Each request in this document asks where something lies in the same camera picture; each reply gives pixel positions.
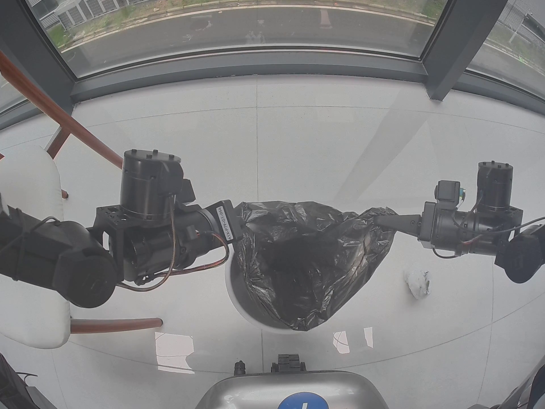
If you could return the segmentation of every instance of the garbage bag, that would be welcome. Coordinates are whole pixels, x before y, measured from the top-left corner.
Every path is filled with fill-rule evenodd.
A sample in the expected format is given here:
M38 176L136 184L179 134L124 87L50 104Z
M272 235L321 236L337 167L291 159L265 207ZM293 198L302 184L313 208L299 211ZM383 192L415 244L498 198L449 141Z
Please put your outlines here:
M395 231L378 227L375 215L340 212L316 202L242 202L246 223L234 245L253 301L296 331L328 320L369 281L390 250Z

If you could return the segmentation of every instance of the crumpled plastic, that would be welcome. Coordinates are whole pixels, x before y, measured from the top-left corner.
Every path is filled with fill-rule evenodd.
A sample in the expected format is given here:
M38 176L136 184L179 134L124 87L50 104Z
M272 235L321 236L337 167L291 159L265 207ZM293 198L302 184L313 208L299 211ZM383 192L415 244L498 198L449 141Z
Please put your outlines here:
M245 203L236 211L246 226L234 244L253 301L296 331L331 318L369 281L393 241L394 230L374 224L375 215L340 212L316 202Z

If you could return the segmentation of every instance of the white tile floor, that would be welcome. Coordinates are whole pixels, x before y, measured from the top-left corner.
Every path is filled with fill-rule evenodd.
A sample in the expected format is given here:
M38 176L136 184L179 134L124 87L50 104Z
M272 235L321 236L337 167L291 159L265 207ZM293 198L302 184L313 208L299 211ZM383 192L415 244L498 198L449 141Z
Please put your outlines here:
M314 200L419 213L443 179L467 188L468 210L477 163L495 159L514 165L512 204L525 220L545 213L545 119L474 95L451 92L439 103L404 82L253 76L111 95L78 105L74 117L119 154L137 147L180 155L202 205ZM12 126L0 132L0 153L44 146L55 130L46 117ZM70 193L65 219L89 226L96 206L118 201L119 171L75 138L56 162ZM403 281L413 266L431 277L431 294L420 301ZM370 282L308 333L248 323L218 268L148 294L116 290L96 309L72 308L81 318L159 316L167 340L178 341L172 352L156 345L155 331L74 335L52 351L0 337L0 352L17 370L38 373L29 383L59 409L190 409L235 361L263 372L279 353L294 352L309 369L364 375L391 409L465 409L499 403L543 356L544 292L543 269L516 285L491 257L443 261L398 234ZM342 335L341 349L334 335Z

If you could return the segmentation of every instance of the window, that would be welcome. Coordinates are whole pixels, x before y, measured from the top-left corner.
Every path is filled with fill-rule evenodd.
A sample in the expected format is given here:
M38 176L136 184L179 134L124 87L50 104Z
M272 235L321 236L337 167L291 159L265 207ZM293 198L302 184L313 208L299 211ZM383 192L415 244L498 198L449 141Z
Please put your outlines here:
M22 102L24 97L0 75L0 112Z
M469 69L545 98L543 0L509 0Z
M447 0L27 0L77 77L179 53L318 46L418 58Z

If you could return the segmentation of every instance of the white cushion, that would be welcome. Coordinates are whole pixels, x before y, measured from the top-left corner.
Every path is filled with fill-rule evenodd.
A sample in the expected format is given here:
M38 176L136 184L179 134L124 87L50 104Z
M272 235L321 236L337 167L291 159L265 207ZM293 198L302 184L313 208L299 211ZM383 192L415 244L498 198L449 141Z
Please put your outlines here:
M11 149L0 160L0 194L11 207L40 220L63 220L55 162L38 146ZM70 303L58 292L0 275L0 333L38 349L55 349L70 336Z

